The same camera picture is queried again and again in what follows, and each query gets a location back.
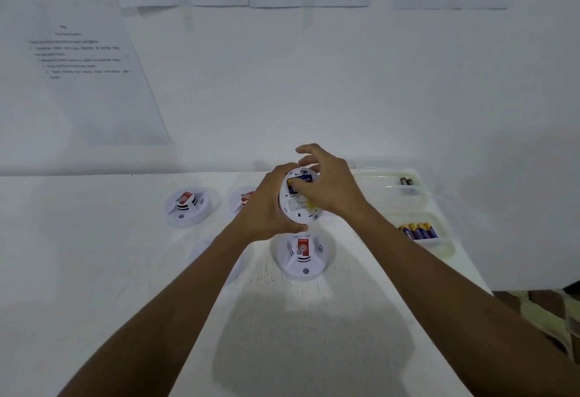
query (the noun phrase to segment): white smoke detector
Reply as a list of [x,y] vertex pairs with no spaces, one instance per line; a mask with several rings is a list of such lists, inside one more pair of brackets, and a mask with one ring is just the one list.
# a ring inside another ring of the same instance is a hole
[[211,211],[211,201],[205,188],[188,186],[175,191],[165,200],[165,219],[175,228],[197,225]]
[[228,199],[228,206],[230,207],[231,213],[237,215],[255,190],[256,186],[242,186],[242,188],[236,189]]
[[314,182],[318,174],[310,168],[296,168],[286,174],[280,187],[280,209],[288,218],[296,223],[306,225],[316,221],[323,210],[315,206],[302,194],[292,189],[292,180],[301,179],[305,182]]
[[318,235],[285,234],[278,242],[277,263],[286,276],[308,281],[323,273],[328,254],[327,245]]
[[[206,238],[205,240],[201,240],[199,243],[195,245],[192,250],[192,253],[189,254],[189,262],[187,265],[189,266],[192,262],[194,262],[205,250],[212,244],[215,237]],[[242,272],[243,266],[245,264],[245,255],[241,254],[234,264],[234,268],[231,270],[230,275],[226,279],[226,284],[230,284],[233,282]]]

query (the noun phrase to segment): forearm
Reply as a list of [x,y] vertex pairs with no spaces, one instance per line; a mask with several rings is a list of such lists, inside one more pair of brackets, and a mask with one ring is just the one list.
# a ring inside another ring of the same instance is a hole
[[105,342],[60,396],[168,395],[248,244],[236,223],[230,224],[199,258]]
[[580,388],[575,365],[539,331],[370,205],[345,219],[475,395],[572,395]]

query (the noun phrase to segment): hand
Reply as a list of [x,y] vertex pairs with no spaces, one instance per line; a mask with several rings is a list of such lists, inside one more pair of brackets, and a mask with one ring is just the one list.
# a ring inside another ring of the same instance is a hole
[[286,163],[286,165],[275,167],[271,173],[266,174],[248,203],[242,207],[240,213],[231,223],[250,242],[269,240],[279,233],[308,231],[308,226],[294,223],[286,217],[280,210],[278,203],[282,180],[287,173],[298,167],[297,163]]
[[350,172],[346,160],[324,151],[318,144],[302,145],[297,153],[308,153],[298,161],[300,166],[316,164],[311,169],[320,174],[313,183],[300,179],[292,181],[292,188],[313,201],[316,206],[344,217],[349,211],[366,204],[363,193]]

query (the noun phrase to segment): right hand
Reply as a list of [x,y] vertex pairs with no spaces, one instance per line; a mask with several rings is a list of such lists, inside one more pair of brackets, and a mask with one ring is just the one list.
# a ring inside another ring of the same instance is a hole
[[302,145],[297,153],[308,153],[298,161],[300,166],[315,164],[311,169],[319,173],[313,183],[300,179],[292,181],[292,188],[315,203],[316,206],[344,217],[349,211],[366,203],[346,160],[324,151],[318,144]]

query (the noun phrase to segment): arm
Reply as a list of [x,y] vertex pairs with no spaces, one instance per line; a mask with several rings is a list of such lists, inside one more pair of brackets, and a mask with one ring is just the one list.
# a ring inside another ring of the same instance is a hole
[[278,207],[286,173],[266,175],[235,220],[207,250],[123,325],[70,380],[60,397],[169,395],[215,300],[243,250],[277,233],[298,233]]
[[409,240],[360,192],[343,159],[316,144],[299,161],[320,178],[292,186],[343,217],[365,242],[417,321],[476,396],[572,396],[580,370],[518,314]]

